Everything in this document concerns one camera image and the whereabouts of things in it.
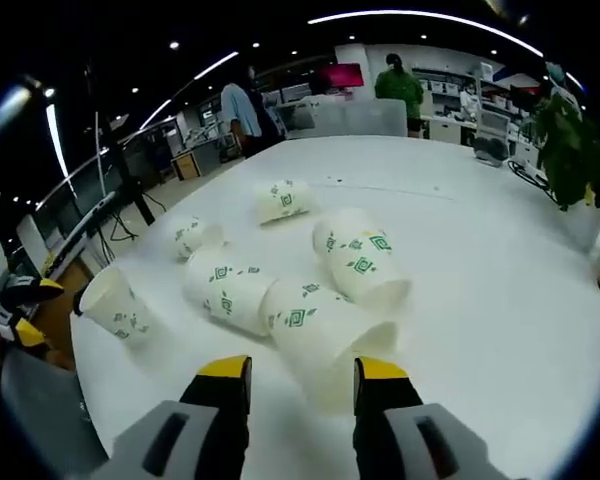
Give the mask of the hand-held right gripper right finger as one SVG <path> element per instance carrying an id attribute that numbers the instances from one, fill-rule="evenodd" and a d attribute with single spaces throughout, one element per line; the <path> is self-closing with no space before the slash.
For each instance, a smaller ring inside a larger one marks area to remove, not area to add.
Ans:
<path id="1" fill-rule="evenodd" d="M 442 405 L 424 403 L 409 375 L 354 361 L 353 447 L 362 479 L 503 479 L 486 442 Z"/>

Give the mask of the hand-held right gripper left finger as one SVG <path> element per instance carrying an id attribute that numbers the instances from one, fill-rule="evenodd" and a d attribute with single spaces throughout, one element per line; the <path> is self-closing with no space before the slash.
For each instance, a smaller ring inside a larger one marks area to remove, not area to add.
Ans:
<path id="1" fill-rule="evenodd" d="M 163 401 L 114 442 L 95 479 L 239 479 L 249 446 L 252 358 L 202 367 L 177 401 Z"/>

